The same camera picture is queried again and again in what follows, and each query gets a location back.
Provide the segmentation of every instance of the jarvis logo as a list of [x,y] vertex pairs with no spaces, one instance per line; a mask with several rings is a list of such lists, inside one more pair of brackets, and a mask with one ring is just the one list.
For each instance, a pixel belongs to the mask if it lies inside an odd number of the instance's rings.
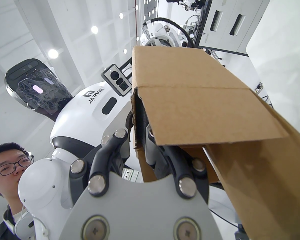
[[94,91],[94,90],[90,90],[90,91],[87,91],[83,96],[84,97],[89,97],[89,103],[91,104],[92,101],[100,94],[100,92],[103,91],[103,88],[100,88],[99,90],[97,91]]

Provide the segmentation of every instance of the robot face visor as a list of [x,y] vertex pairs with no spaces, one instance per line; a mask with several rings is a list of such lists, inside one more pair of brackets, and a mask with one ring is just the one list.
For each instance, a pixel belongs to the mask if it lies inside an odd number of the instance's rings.
[[52,115],[59,110],[61,103],[72,98],[61,81],[41,61],[33,59],[27,66],[34,68],[21,74],[20,70],[26,67],[22,66],[14,72],[19,72],[20,75],[8,74],[9,71],[6,75],[9,88],[24,102],[23,105],[32,110],[43,109]]

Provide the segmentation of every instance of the drawer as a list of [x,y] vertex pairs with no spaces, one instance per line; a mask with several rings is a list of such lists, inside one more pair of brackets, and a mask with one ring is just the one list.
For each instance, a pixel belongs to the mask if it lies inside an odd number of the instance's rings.
[[219,44],[236,3],[237,0],[212,0],[200,46],[216,47]]
[[263,0],[237,0],[217,46],[236,52],[245,38]]
[[247,44],[248,42],[250,41],[254,31],[256,30],[262,16],[263,16],[263,13],[265,12],[268,4],[269,4],[270,0],[263,0],[262,3],[261,3],[261,6],[258,10],[258,12],[256,13],[255,17],[254,17],[254,20],[252,21],[252,24],[250,26],[250,28],[248,29],[244,39],[242,40],[237,52],[239,53],[243,53],[243,54],[247,54],[246,52],[246,47],[247,47]]

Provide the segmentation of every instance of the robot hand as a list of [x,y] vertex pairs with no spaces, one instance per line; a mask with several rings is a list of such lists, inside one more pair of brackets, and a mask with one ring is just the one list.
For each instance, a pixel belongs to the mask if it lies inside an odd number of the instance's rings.
[[[147,136],[155,144],[151,131]],[[168,175],[155,182],[129,182],[120,176],[119,150],[127,137],[119,129],[96,152],[88,186],[59,239],[221,240],[207,206],[207,172],[202,162],[198,164],[178,147],[157,146]]]

